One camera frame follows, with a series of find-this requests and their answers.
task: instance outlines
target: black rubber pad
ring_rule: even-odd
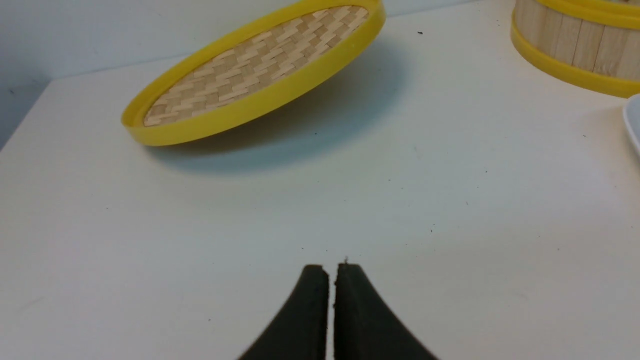
[[[305,266],[287,302],[240,360],[324,360],[328,299],[327,273]]]
[[[336,360],[437,360],[385,305],[359,265],[340,264],[335,285]]]

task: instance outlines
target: wooden slat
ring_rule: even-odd
[[[640,80],[640,31],[631,31],[622,52],[617,78]]]
[[[538,40],[538,50],[552,58],[556,56],[556,45],[560,36],[562,18],[563,14],[553,9],[547,9],[540,39]]]
[[[582,20],[572,16],[563,15],[562,24],[560,25],[560,34],[556,44],[556,54],[554,58],[563,63],[571,65],[573,63],[573,55],[578,45],[578,34],[580,33],[580,25]]]
[[[628,29],[605,26],[593,72],[606,76],[616,75],[628,36]]]
[[[582,21],[578,43],[573,56],[573,66],[582,70],[593,71],[598,56],[598,47],[602,40],[604,25],[590,21]]]

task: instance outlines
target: yellow rim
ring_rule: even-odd
[[[186,74],[214,56],[274,26],[302,15],[336,6],[361,6],[367,20],[333,49],[302,69],[232,104],[172,124],[145,127],[142,122],[154,101]],[[145,145],[188,142],[239,126],[313,89],[353,61],[376,38],[386,19],[380,0],[304,0],[235,30],[182,60],[142,90],[122,114],[133,138]]]
[[[617,28],[640,29],[640,6],[605,0],[538,0],[557,12]]]
[[[520,55],[533,66],[567,83],[624,98],[640,93],[640,82],[594,74],[542,53],[520,34],[513,19],[511,20],[511,41]]]

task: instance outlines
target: white tabletop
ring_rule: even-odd
[[[316,90],[176,147],[120,114],[179,59],[53,81],[0,152],[0,357],[233,359],[304,264],[348,256],[443,360],[637,358],[623,99],[529,65],[512,8],[391,18]]]

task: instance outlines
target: white wall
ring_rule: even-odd
[[[389,15],[466,0],[386,0]],[[3,88],[196,51],[294,0],[1,0]]]

